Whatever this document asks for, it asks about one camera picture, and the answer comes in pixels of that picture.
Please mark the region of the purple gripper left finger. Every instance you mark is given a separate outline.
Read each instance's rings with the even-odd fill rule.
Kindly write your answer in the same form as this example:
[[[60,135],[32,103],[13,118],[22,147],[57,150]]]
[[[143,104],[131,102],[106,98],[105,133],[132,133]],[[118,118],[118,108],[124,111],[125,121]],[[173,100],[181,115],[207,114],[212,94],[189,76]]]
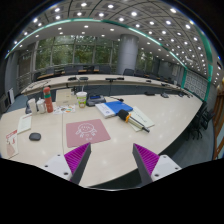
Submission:
[[[87,143],[65,155],[55,155],[44,165],[44,169],[65,180],[79,184],[90,154],[91,144]]]

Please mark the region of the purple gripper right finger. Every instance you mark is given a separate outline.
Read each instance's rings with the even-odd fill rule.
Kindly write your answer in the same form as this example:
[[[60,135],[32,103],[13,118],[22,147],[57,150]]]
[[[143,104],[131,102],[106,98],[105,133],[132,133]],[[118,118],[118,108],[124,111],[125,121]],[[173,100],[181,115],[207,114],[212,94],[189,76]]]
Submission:
[[[136,143],[133,144],[132,153],[143,185],[147,185],[181,170],[181,167],[168,155],[159,156]]]

